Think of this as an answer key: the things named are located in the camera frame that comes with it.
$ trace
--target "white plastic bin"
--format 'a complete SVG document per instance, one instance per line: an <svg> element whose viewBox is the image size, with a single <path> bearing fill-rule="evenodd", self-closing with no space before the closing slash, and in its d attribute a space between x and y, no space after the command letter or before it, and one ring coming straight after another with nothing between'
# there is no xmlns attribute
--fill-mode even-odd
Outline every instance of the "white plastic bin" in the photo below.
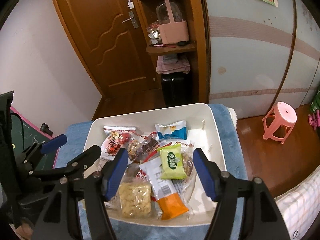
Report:
<svg viewBox="0 0 320 240"><path fill-rule="evenodd" d="M222 171L225 171L226 164L214 116L210 107L202 103L97 119L91 125L84 150L93 145L102 145L106 139L103 131L105 125L137 126L145 135L148 135L155 130L156 123L168 125L180 120L187 121L188 140L195 143L195 148L202 148L208 160L214 161ZM90 175L95 169L95 165L91 166L86 170L85 176ZM158 220L156 217L126 219L121 217L120 212L113 210L108 210L108 215L110 218L128 223L160 227L198 226L211 223L216 204L206 196L198 176L188 204L192 207L194 214L184 214L175 219L164 221Z"/></svg>

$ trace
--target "pink plastic stool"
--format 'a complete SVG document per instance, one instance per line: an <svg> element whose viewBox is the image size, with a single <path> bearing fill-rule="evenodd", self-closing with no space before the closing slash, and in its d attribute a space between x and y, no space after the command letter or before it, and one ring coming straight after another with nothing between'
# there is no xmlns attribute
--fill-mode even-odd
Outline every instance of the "pink plastic stool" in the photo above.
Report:
<svg viewBox="0 0 320 240"><path fill-rule="evenodd" d="M269 127L267 127L266 120L269 116L274 116L274 120L270 124ZM297 121L297 114L295 110L292 108L292 106L284 103L284 102L278 102L276 103L269 113L262 119L263 121L263 128L264 128L264 135L263 138L265 140L271 138L275 141L280 141L281 144L284 143L284 141L287 139L289 134L291 133L296 121ZM284 125L286 129L286 135L283 138L279 138L273 135L273 133L281 126Z"/></svg>

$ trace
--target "door handle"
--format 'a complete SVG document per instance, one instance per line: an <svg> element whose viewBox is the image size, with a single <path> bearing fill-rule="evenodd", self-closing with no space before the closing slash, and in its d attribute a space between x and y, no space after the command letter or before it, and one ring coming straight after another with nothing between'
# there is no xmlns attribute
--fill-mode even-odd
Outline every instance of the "door handle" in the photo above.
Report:
<svg viewBox="0 0 320 240"><path fill-rule="evenodd" d="M122 23L125 23L125 22L127 22L127 21L130 21L131 20L131 22L132 22L132 25L133 25L133 28L134 29L136 29L136 28L138 28L139 27L139 25L138 25L138 23L137 23L137 20L136 20L136 18L134 17L134 13L133 13L133 11L130 11L129 13L129 19L126 19L126 20L124 20Z"/></svg>
<svg viewBox="0 0 320 240"><path fill-rule="evenodd" d="M126 19L126 20L124 20L123 22L121 22L121 23L125 23L125 22L127 22L127 21L130 21L131 19L133 19L134 18L134 16L132 16L131 18L129 18L129 19Z"/></svg>

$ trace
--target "wooden door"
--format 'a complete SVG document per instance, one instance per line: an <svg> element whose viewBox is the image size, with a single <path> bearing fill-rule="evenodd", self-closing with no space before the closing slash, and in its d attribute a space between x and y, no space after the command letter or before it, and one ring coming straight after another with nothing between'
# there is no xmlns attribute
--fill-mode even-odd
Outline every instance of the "wooden door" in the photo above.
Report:
<svg viewBox="0 0 320 240"><path fill-rule="evenodd" d="M135 9L128 0L56 0L67 29L104 95L158 88ZM129 12L139 25L134 28Z"/></svg>

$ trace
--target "robotic arm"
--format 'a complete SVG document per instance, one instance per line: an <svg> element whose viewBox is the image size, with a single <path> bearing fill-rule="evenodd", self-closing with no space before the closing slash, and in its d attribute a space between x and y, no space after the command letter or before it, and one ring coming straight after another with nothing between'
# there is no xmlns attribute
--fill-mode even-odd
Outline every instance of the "robotic arm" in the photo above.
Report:
<svg viewBox="0 0 320 240"><path fill-rule="evenodd" d="M0 212L16 228L28 223L33 228L32 240L83 240L78 201L84 199L92 240L116 240L104 202L116 194L127 167L127 150L120 149L113 161L86 179L84 170L100 157L98 146L84 151L65 168L34 171L43 154L65 144L67 138L60 135L48 143L34 144L15 158L12 97L13 92L0 95L0 183L7 196ZM245 199L239 240L290 239L281 213L260 178L236 179L208 161L200 148L194 151L193 160L206 195L218 202L205 239L230 238L238 197Z"/></svg>

